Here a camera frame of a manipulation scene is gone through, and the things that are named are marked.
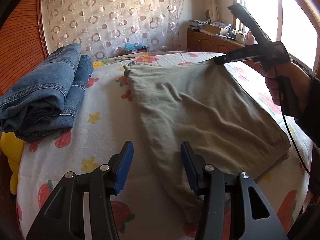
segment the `wooden slatted door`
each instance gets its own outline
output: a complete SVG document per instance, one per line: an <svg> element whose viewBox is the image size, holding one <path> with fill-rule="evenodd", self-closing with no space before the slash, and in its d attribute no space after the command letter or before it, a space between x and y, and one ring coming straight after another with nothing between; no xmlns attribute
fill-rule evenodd
<svg viewBox="0 0 320 240"><path fill-rule="evenodd" d="M0 30L2 93L46 58L41 31L41 0L21 0Z"/></svg>

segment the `yellow plush toy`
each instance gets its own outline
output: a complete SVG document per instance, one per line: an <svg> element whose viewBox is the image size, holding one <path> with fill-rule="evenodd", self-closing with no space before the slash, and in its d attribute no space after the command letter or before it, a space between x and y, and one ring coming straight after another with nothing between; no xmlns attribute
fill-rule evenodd
<svg viewBox="0 0 320 240"><path fill-rule="evenodd" d="M0 149L8 157L8 163L13 174L10 179L10 191L17 194L18 174L24 141L18 139L13 132L2 133L0 138Z"/></svg>

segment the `white bed sheet with fruit print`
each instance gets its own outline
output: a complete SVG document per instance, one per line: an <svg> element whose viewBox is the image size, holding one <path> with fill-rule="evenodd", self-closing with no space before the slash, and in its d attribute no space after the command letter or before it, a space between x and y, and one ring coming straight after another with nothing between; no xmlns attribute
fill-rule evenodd
<svg viewBox="0 0 320 240"><path fill-rule="evenodd" d="M91 172L107 163L113 154L119 153L126 140L131 140L134 158L124 190L120 195L111 197L120 239L193 238L197 226L186 221L182 210L159 184L148 162L134 123L132 97L123 76L123 66L134 60L138 63L188 67L190 62L201 62L216 55L220 53L139 53L122 57L123 61L108 59L94 62L95 69L88 81L73 129L25 144L17 196L17 215L23 236L26 237L43 203L67 171L76 174ZM286 131L281 110L272 102L263 77L242 62L226 64L226 68ZM305 163L310 167L311 140L292 118L287 118L287 122ZM275 166L258 183L286 231L300 212L308 190L308 180L291 147L288 159ZM86 200L84 206L88 210L87 197ZM230 210L226 210L225 225L229 223ZM223 239L229 239L227 230L224 230Z"/></svg>

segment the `wooden dresser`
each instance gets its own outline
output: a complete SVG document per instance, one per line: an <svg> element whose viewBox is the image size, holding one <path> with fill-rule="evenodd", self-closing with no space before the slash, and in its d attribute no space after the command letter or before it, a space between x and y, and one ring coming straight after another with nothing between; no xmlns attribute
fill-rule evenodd
<svg viewBox="0 0 320 240"><path fill-rule="evenodd" d="M244 44L232 40L225 40L217 36L210 36L201 32L188 31L187 49L188 52L220 52L244 47ZM247 65L258 71L261 68L260 63L254 63L253 60L244 61Z"/></svg>

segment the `blue denim jeans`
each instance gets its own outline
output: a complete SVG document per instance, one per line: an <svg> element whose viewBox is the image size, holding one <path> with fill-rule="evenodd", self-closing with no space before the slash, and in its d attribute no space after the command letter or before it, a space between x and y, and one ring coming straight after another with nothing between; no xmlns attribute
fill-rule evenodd
<svg viewBox="0 0 320 240"><path fill-rule="evenodd" d="M79 44L57 49L0 97L1 131L32 142L73 126L93 71L80 50Z"/></svg>

